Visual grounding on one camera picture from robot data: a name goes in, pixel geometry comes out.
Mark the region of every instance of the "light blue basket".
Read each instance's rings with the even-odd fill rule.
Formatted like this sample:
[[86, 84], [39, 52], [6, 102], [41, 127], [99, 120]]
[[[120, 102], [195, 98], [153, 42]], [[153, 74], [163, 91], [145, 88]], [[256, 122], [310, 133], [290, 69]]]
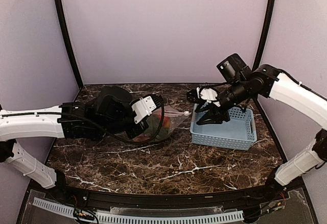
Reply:
[[256, 142], [256, 130], [254, 116], [251, 109], [243, 113], [240, 108], [231, 108], [229, 111], [229, 122], [221, 125], [198, 126], [196, 122], [205, 113], [193, 112], [191, 122], [192, 143], [231, 148], [238, 150], [249, 150]]

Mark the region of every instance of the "robotic arm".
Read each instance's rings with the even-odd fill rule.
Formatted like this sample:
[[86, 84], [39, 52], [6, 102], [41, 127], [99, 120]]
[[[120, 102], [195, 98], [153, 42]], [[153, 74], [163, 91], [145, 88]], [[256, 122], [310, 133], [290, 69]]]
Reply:
[[32, 157], [16, 138], [44, 136], [99, 140], [108, 134], [129, 142], [114, 134], [126, 132], [130, 139], [138, 136], [148, 128], [147, 117], [160, 107], [164, 113], [162, 98], [155, 94], [133, 101], [128, 91], [106, 87], [88, 104], [64, 103], [18, 112], [0, 108], [0, 162], [11, 164], [45, 189], [64, 188], [64, 174]]
[[296, 177], [327, 161], [327, 99], [302, 85], [286, 71], [264, 64], [251, 69], [239, 55], [233, 54], [217, 65], [229, 84], [218, 92], [199, 87], [187, 93], [188, 100], [199, 104], [196, 112], [207, 111], [198, 125], [229, 121], [228, 110], [258, 94], [285, 103], [316, 121], [322, 129], [299, 154], [271, 173], [266, 182], [267, 197], [274, 196]]

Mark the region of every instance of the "white grille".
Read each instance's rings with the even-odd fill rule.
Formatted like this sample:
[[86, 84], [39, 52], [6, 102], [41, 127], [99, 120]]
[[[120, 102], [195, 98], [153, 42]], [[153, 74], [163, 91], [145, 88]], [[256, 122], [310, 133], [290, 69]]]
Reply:
[[[52, 203], [37, 197], [34, 198], [33, 205], [62, 216], [73, 218], [73, 207]], [[99, 212], [96, 213], [96, 216], [102, 224], [220, 224], [244, 220], [243, 211], [190, 217], [140, 217]]]

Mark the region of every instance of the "black vertical bar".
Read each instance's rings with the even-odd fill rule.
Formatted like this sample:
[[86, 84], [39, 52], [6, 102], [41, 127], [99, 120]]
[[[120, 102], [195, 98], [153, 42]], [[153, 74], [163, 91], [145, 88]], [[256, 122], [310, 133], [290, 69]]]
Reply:
[[275, 0], [268, 0], [264, 25], [262, 27], [258, 50], [256, 51], [252, 70], [256, 70], [259, 67], [261, 59], [262, 59], [262, 54], [265, 49], [265, 44], [266, 44], [267, 36], [268, 36], [268, 32], [269, 32], [269, 26], [270, 26], [270, 22], [271, 22], [271, 16], [272, 16], [273, 8], [274, 8], [274, 3], [275, 3]]
[[66, 24], [66, 20], [65, 20], [65, 15], [63, 12], [62, 1], [55, 0], [55, 4], [56, 4], [57, 15], [58, 15], [58, 19], [59, 19], [60, 28], [61, 28], [61, 34], [62, 34], [62, 38], [63, 38], [63, 41], [66, 46], [66, 51], [68, 54], [69, 62], [71, 63], [77, 85], [81, 89], [81, 88], [83, 88], [84, 84], [83, 84], [82, 77], [78, 70], [77, 62], [76, 62], [76, 59], [74, 56], [72, 43], [71, 43], [71, 39], [69, 37], [67, 24]]

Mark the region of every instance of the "transparent plastic bag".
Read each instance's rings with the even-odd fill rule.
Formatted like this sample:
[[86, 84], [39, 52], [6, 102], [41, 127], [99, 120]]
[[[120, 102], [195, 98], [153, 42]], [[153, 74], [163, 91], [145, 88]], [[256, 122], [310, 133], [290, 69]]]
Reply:
[[[162, 127], [159, 134], [153, 140], [159, 142], [169, 138], [174, 131], [186, 118], [190, 116], [189, 111], [179, 112], [171, 106], [165, 106], [165, 117], [163, 119]], [[161, 119], [161, 109], [155, 110], [150, 117], [147, 119], [149, 127], [139, 136], [135, 137], [133, 141], [144, 141], [149, 139], [155, 134]]]

